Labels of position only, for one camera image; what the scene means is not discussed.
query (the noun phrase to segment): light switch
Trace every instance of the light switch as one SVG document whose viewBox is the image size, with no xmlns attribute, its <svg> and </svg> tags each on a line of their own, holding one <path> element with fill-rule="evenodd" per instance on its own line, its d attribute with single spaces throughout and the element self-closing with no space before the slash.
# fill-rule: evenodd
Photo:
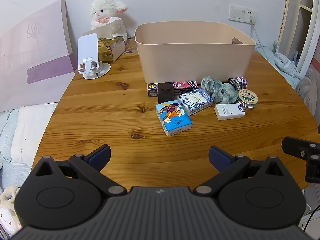
<svg viewBox="0 0 320 240">
<path fill-rule="evenodd" d="M 244 10 L 243 6 L 230 4 L 229 8 L 229 20 L 243 22 L 244 19 Z"/>
</svg>

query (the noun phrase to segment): round black disc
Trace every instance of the round black disc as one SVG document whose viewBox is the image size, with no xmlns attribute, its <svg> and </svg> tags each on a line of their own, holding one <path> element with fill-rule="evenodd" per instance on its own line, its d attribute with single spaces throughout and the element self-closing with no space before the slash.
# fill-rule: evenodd
<svg viewBox="0 0 320 240">
<path fill-rule="evenodd" d="M 221 190 L 218 202 L 233 221 L 257 229 L 297 224 L 306 208 L 298 188 L 272 175 L 234 181 Z"/>
<path fill-rule="evenodd" d="M 25 188 L 16 198 L 15 209 L 23 225 L 35 228 L 73 227 L 90 218 L 101 204 L 98 189 L 78 179 L 42 176 Z"/>
</svg>

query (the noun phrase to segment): storage bin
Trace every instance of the storage bin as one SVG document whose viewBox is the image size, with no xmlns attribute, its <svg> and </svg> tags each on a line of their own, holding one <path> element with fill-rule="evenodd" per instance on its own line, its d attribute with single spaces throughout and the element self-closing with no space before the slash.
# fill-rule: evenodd
<svg viewBox="0 0 320 240">
<path fill-rule="evenodd" d="M 146 83 L 245 76 L 256 45 L 230 25 L 202 21 L 142 24 L 135 39 Z"/>
</svg>

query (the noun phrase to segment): wood grain tabletop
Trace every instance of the wood grain tabletop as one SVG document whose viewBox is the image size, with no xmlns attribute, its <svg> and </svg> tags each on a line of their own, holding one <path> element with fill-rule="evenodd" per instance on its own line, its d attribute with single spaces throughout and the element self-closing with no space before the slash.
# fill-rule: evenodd
<svg viewBox="0 0 320 240">
<path fill-rule="evenodd" d="M 286 80 L 257 52 L 245 78 L 259 98 L 245 117 L 218 121 L 211 106 L 190 116 L 192 128 L 166 136 L 156 116 L 157 98 L 148 98 L 134 41 L 106 75 L 86 80 L 76 74 L 53 113 L 34 165 L 44 155 L 67 160 L 102 144 L 111 160 L 101 171 L 129 190 L 132 186 L 190 186 L 217 174 L 208 160 L 211 145 L 252 160 L 277 155 L 300 188 L 305 162 L 285 155 L 281 141 L 293 136 L 320 143 L 317 124 Z"/>
</svg>

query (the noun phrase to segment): scrunchie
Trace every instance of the scrunchie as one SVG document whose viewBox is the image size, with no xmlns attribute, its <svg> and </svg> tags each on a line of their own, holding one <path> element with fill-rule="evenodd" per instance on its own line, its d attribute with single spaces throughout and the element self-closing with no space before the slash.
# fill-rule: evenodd
<svg viewBox="0 0 320 240">
<path fill-rule="evenodd" d="M 204 77 L 201 81 L 201 88 L 204 89 L 217 104 L 232 104 L 238 99 L 238 93 L 229 83 L 220 80 L 213 80 L 212 77 Z"/>
</svg>

